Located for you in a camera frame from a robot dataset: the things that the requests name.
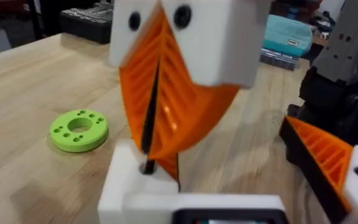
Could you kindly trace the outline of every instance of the wooden table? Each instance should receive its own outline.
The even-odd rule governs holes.
[[[0,223],[94,223],[114,144],[131,136],[107,57],[108,45],[69,35],[0,53]],[[253,89],[242,90],[218,126],[181,154],[183,190],[279,194],[292,223],[322,223],[320,206],[277,136],[288,104],[301,103],[308,66],[302,60],[289,72],[261,64]],[[82,108],[107,117],[108,140],[89,153],[59,151],[49,125]]]

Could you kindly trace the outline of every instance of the teal case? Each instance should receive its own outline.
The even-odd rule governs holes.
[[[310,50],[312,40],[313,34],[308,24],[269,15],[263,48],[301,57]]]

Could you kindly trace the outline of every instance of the wood grain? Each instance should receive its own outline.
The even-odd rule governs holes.
[[[131,136],[108,45],[56,35],[0,53],[0,223],[95,223],[114,144]],[[217,127],[180,155],[186,192],[279,194],[292,223],[324,215],[302,174],[285,160],[277,136],[289,103],[301,103],[308,68],[260,65],[255,87],[242,90]],[[51,122],[75,109],[104,114],[109,138],[69,154],[48,138]]]

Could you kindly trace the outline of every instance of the orange 3d printed part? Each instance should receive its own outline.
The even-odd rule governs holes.
[[[324,211],[334,219],[331,222],[339,223],[351,211],[342,190],[353,147],[289,116],[283,121],[280,136],[287,145],[287,159],[301,168]]]
[[[126,65],[120,68],[122,95],[132,137],[141,149],[147,111],[154,107],[149,159],[156,159],[177,178],[177,153],[208,134],[240,87],[193,84],[161,9],[132,52]],[[152,99],[154,83],[156,99]]]

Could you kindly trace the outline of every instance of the green 3d printed ring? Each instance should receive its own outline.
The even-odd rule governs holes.
[[[76,128],[88,128],[77,133]],[[91,110],[75,110],[59,116],[49,129],[54,145],[67,152],[86,152],[100,146],[108,136],[106,118]]]

